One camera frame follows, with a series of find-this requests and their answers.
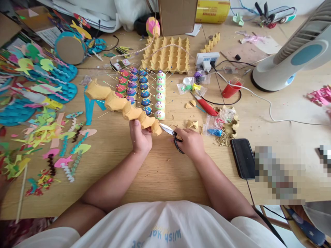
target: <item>black phone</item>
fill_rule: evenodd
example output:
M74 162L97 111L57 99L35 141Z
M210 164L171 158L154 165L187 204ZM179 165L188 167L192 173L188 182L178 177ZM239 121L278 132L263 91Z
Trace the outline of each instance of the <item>black phone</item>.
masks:
M248 139L230 140L238 174L242 179L255 178L255 157Z

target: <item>white fan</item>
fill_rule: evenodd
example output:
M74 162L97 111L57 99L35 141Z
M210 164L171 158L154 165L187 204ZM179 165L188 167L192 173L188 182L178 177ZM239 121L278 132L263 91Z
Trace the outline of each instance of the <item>white fan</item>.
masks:
M265 92L288 86L299 70L312 70L331 60L331 0L325 0L275 55L253 70L253 85Z

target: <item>white t-shirt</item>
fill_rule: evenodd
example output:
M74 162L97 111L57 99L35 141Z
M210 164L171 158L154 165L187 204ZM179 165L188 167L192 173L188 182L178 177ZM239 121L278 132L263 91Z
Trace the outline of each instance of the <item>white t-shirt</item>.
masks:
M215 210L189 201L130 203L100 220L82 237L69 227L50 229L16 248L245 247L284 248L267 228L247 217L231 223Z

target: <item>glue bottle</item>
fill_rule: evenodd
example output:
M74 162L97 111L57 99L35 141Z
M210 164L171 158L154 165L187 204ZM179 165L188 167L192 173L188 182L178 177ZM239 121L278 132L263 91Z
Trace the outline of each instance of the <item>glue bottle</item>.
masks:
M65 106L62 103L52 100L44 96L43 94L33 93L30 91L21 91L21 93L23 94L24 97L26 97L30 101L44 105L47 108L54 109L56 111L64 111L65 109Z

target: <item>scissors handle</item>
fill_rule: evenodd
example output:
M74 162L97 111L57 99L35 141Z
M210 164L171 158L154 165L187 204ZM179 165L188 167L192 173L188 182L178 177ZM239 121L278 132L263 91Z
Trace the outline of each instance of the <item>scissors handle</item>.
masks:
M173 132L173 138L174 138L174 140L173 140L173 142L175 143L175 146L176 146L176 148L177 148L177 150L181 153L181 154L185 154L180 148L179 148L179 146L178 146L178 144L177 144L177 141L178 142L183 142L182 140L180 140L180 139L178 139L176 136L177 136L177 133L174 131Z

